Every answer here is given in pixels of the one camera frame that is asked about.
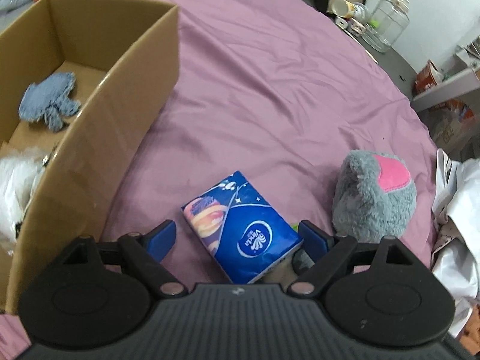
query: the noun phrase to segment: blue towel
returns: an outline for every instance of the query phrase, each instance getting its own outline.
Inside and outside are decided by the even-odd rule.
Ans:
[[[64,126],[61,115],[73,116],[80,108],[79,101],[68,98],[74,85],[73,73],[54,73],[38,85],[31,84],[18,109],[20,119],[30,123],[43,119],[51,131],[60,131]]]

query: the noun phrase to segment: gray table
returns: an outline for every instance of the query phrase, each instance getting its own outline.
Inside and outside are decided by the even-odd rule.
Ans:
[[[412,66],[394,49],[390,49],[385,54],[382,54],[365,42],[362,37],[357,38],[357,40],[378,61],[378,66],[388,74],[400,92],[408,97],[409,100],[412,100],[412,88],[417,78],[417,72],[413,70]]]

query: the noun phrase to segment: cardboard box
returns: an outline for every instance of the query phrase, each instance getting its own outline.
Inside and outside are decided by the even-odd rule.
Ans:
[[[0,258],[7,312],[16,312],[21,292],[74,238],[100,237],[117,188],[178,79],[177,26],[178,8],[156,0],[40,0],[0,34],[0,143],[53,150],[13,258]],[[82,107],[70,126],[52,133],[19,121],[28,85],[57,71],[76,75],[70,97]]]

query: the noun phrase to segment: bed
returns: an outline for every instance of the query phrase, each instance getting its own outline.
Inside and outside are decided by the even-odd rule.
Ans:
[[[289,223],[309,219],[332,233],[340,164],[349,150],[366,149],[405,160],[418,196],[402,241],[429,266],[436,147],[364,49],[301,0],[169,1],[181,7],[180,78],[117,192],[103,239],[173,219],[165,267],[190,288],[225,282],[183,204],[241,170]]]

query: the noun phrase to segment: pink plush ear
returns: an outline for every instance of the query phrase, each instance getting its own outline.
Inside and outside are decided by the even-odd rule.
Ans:
[[[411,180],[410,172],[402,162],[377,154],[373,156],[380,166],[378,185],[384,192],[399,190],[409,184]]]

